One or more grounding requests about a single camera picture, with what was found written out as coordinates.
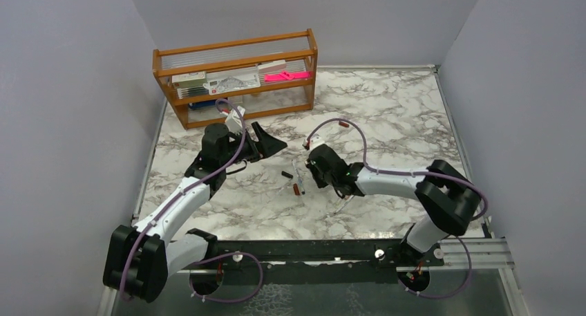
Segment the wooden shelf rack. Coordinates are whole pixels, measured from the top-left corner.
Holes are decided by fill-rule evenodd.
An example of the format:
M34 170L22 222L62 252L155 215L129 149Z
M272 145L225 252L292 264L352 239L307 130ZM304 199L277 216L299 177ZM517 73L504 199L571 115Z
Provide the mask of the wooden shelf rack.
M184 129L216 119L197 106L232 99L246 118L314 107L318 45L312 29L169 50L153 50L152 73Z

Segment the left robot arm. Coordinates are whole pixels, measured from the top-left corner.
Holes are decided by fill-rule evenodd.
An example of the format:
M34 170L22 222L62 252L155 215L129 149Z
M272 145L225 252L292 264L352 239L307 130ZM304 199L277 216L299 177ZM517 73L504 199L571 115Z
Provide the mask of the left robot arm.
M214 265L214 235L194 230L177 241L173 237L219 191L229 166L258 162L287 147L259 123L252 123L252 129L255 139L236 123L205 127L201 150L171 195L135 225L119 225L113 231L102 277L106 287L150 303L163 291L167 279L185 266Z

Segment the white green box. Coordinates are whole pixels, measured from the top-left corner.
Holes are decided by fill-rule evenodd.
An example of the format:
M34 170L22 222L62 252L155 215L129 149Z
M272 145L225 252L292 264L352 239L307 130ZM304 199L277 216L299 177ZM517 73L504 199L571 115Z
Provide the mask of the white green box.
M207 82L207 73L204 71L173 75L171 84L174 88L193 88L202 86Z

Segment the black pen cap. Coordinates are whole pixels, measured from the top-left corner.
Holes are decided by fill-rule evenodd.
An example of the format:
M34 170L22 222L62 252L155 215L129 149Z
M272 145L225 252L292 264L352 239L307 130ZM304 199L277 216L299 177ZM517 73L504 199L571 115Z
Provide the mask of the black pen cap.
M286 171L282 171L281 172L281 175L284 176L284 177L286 177L286 178L293 179L293 175L290 174L290 173L288 173L288 172L286 172Z

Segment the black mounting rail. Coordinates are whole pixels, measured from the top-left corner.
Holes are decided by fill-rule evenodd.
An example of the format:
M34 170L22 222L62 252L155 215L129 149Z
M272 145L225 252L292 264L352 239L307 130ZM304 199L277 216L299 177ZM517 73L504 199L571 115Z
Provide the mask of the black mounting rail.
M400 239L217 241L207 259L185 270L196 283L226 286L262 284L395 284L398 272L441 267L433 252L413 259L400 252Z

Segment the blue box lower shelf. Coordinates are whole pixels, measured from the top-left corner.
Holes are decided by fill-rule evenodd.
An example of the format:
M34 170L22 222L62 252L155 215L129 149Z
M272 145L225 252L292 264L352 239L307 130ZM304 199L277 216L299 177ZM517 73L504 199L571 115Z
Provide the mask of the blue box lower shelf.
M188 108L191 110L203 109L211 106L215 106L216 100L205 100L202 102L193 102L188 104Z

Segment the white pen green end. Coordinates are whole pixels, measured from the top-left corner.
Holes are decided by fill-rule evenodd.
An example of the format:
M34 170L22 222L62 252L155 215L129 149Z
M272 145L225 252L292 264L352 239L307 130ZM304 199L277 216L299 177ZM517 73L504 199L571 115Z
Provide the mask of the white pen green end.
M333 211L333 214L338 214L339 212L341 212L353 200L353 198L349 201L344 201L344 199L340 200L337 205L337 208L335 209L335 211Z

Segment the white ruler card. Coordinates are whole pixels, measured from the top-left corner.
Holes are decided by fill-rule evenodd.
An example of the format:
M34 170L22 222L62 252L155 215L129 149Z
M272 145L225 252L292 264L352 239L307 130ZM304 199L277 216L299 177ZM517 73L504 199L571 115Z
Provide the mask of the white ruler card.
M203 87L208 90L210 95L254 89L260 86L261 81L258 74L255 73L222 76L203 84Z

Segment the white marker black tip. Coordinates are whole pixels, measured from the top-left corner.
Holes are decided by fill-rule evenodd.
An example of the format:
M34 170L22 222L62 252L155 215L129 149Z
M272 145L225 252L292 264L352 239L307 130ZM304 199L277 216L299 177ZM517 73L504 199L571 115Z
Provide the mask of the white marker black tip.
M296 175L297 184L299 186L300 193L301 193L301 195L305 195L305 188L303 186L303 179L302 179L302 176L299 173L299 170L298 170L298 168L296 166L296 161L295 160L292 160L292 168L293 168L294 173Z

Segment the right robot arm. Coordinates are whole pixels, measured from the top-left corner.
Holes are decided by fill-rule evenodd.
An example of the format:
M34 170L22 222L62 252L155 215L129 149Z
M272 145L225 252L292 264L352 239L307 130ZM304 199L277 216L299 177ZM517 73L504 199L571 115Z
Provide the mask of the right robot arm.
M399 246L399 258L414 266L436 243L462 236L475 218L482 197L465 177L444 160L422 170L370 169L346 163L327 145L313 149L305 162L319 188L331 186L338 197L388 195L419 201L426 214L413 224Z

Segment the pink plastic item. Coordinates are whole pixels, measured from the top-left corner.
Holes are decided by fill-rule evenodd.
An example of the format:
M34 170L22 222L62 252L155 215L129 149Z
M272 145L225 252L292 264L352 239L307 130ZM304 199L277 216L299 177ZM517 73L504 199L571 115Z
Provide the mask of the pink plastic item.
M307 79L307 78L311 78L311 77L312 77L312 73L309 71L302 71L302 72L281 71L280 73L277 73L277 74L264 75L264 82L284 82L284 81Z

